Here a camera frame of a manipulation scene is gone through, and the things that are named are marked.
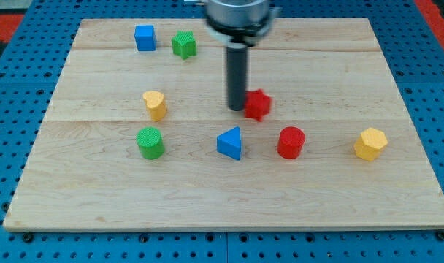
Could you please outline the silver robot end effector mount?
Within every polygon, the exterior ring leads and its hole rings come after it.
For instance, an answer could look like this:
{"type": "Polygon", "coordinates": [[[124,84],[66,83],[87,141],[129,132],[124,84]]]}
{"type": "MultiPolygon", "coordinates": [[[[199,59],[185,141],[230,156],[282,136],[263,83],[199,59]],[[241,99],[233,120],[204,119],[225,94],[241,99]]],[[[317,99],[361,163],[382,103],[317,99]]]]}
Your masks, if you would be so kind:
{"type": "Polygon", "coordinates": [[[225,46],[256,46],[280,16],[268,0],[208,0],[204,18],[210,36],[225,46]]]}

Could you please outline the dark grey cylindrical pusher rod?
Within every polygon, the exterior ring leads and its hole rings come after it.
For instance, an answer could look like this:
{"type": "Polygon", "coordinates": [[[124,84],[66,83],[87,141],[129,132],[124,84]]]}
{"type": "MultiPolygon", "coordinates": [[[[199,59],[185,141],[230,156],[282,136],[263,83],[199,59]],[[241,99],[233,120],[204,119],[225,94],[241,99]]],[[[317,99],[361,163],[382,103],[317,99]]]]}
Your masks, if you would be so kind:
{"type": "Polygon", "coordinates": [[[248,48],[241,43],[226,47],[227,105],[230,110],[240,111],[245,106],[247,88],[248,48]]]}

